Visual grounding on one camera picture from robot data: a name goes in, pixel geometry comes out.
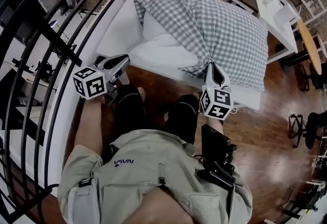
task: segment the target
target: black pants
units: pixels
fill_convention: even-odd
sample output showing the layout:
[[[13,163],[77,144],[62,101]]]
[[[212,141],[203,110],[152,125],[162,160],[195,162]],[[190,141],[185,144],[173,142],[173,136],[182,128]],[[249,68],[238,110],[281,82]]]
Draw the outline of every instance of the black pants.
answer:
[[[163,126],[153,127],[146,118],[143,100],[138,89],[123,85],[118,89],[115,112],[115,131],[122,135],[138,129],[159,129],[177,135],[193,144],[198,119],[199,101],[194,95],[183,95],[169,110]]]

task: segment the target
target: person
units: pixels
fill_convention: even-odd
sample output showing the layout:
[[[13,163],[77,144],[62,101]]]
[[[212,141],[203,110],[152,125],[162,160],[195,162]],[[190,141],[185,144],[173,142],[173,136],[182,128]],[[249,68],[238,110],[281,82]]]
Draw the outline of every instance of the person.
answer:
[[[252,196],[237,170],[230,215],[228,191],[197,177],[202,163],[193,157],[198,99],[184,95],[168,120],[153,129],[137,88],[118,89],[115,130],[120,136],[103,150],[102,99],[85,101],[75,147],[58,188],[60,210],[68,223],[247,223]],[[220,122],[208,124],[223,133]],[[102,153],[112,153],[103,165]]]

